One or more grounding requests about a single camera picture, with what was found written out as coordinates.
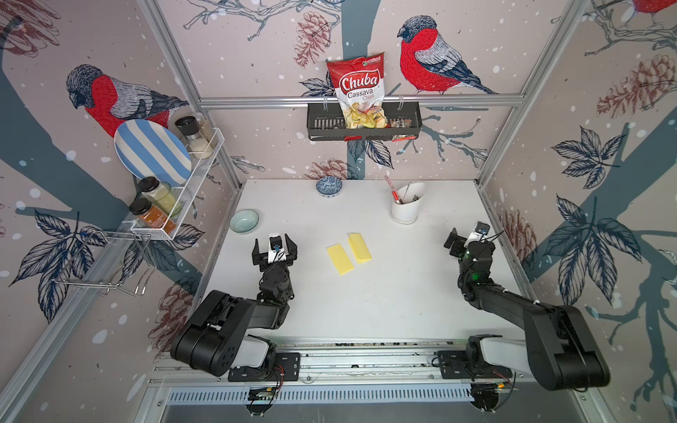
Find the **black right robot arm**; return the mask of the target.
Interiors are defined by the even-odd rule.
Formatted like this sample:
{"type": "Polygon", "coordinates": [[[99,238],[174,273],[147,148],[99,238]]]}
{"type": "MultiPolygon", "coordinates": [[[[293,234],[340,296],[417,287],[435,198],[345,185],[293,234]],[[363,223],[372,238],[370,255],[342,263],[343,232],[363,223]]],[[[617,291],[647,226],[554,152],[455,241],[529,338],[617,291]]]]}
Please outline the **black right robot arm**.
{"type": "Polygon", "coordinates": [[[514,294],[491,278],[495,243],[490,226],[478,222],[469,238],[452,229],[444,248],[458,259],[458,288],[472,307],[497,315],[525,333],[523,341],[485,337],[476,342],[481,359],[532,375],[547,391],[606,387],[609,366],[577,308],[555,306],[514,294]]]}

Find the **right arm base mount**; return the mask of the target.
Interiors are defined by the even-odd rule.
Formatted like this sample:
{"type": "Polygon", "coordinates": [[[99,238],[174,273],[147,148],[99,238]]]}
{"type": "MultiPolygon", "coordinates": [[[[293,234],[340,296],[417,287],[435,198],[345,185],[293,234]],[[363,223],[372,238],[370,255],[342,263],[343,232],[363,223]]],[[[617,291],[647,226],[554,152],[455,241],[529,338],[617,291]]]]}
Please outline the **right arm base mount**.
{"type": "Polygon", "coordinates": [[[470,336],[465,350],[439,351],[431,365],[440,369],[444,380],[499,378],[508,381],[513,376],[509,368],[489,364],[483,358],[481,340],[484,338],[498,338],[498,335],[470,336]]]}

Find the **yellow square paper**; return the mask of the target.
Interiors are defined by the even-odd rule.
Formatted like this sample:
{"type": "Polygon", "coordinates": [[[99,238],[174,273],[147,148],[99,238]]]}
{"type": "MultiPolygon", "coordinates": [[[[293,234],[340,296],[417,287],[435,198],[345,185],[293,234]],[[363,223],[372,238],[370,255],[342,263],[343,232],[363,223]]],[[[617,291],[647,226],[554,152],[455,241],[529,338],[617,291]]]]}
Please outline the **yellow square paper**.
{"type": "Polygon", "coordinates": [[[364,264],[372,260],[370,250],[361,234],[350,233],[348,243],[358,264],[364,264]]]}
{"type": "Polygon", "coordinates": [[[354,265],[341,244],[337,243],[326,249],[339,275],[343,276],[354,269],[354,265]]]}

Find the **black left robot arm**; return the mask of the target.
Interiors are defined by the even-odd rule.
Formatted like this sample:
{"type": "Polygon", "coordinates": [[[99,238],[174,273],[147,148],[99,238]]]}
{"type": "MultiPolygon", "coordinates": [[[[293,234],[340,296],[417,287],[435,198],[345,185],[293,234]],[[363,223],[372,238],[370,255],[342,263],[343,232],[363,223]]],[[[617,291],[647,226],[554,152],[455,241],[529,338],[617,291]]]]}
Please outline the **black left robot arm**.
{"type": "Polygon", "coordinates": [[[249,330],[276,330],[284,324],[295,298],[289,267],[298,247],[287,234],[272,234],[268,250],[256,243],[252,264],[261,272],[255,299],[213,290],[175,336],[173,360],[230,382],[270,381],[284,375],[276,345],[249,330]]]}

